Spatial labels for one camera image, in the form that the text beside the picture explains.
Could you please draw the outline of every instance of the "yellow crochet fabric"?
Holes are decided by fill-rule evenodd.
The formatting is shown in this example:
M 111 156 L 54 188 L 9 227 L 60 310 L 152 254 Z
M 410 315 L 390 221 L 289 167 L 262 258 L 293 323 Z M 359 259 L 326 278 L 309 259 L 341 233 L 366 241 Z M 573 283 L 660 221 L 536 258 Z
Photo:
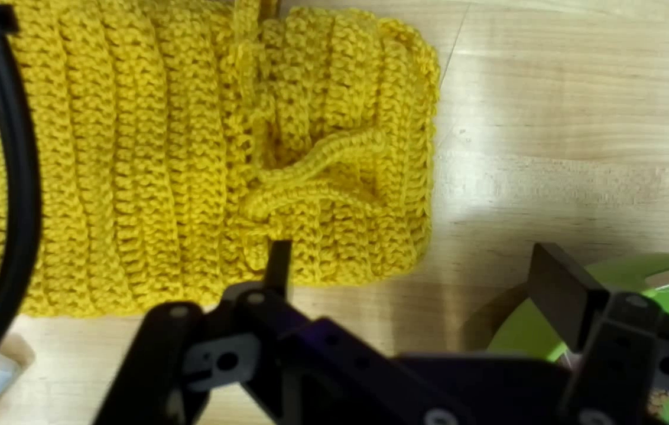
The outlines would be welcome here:
M 44 228 L 23 312 L 216 302 L 293 239 L 293 281 L 410 271 L 427 243 L 438 62 L 365 12 L 15 0 Z M 0 152 L 0 251 L 5 232 Z

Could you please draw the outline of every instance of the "light wood grain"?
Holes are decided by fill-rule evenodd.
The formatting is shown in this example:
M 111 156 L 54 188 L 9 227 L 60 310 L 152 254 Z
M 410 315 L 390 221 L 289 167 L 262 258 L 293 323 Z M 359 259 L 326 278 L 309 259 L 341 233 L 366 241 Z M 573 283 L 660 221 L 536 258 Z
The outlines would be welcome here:
M 585 263 L 669 251 L 669 0 L 295 0 L 416 24 L 445 67 L 436 239 L 369 289 L 295 291 L 384 351 L 479 346 L 534 241 Z M 91 423 L 138 320 L 23 318 L 36 358 L 0 423 Z M 212 423 L 268 423 L 234 390 Z

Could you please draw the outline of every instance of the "crochet stitch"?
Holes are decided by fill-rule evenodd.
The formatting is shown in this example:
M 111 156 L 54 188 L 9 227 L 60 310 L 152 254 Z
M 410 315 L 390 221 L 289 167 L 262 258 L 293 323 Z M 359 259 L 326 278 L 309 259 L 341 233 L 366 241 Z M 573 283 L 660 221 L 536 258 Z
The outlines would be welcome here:
M 436 52 L 366 12 L 257 0 L 15 0 L 43 247 L 23 312 L 216 302 L 293 241 L 293 283 L 410 271 L 427 245 Z M 5 175 L 0 156 L 0 251 Z

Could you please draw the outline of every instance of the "black cable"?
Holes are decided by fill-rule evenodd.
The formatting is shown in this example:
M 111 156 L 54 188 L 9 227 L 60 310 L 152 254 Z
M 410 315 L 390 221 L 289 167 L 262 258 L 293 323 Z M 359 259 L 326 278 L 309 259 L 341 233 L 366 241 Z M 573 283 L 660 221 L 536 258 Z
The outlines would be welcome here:
M 0 264 L 0 342 L 27 297 L 40 247 L 40 173 L 29 98 L 9 50 L 16 18 L 0 5 L 0 140 L 8 178 L 8 233 Z

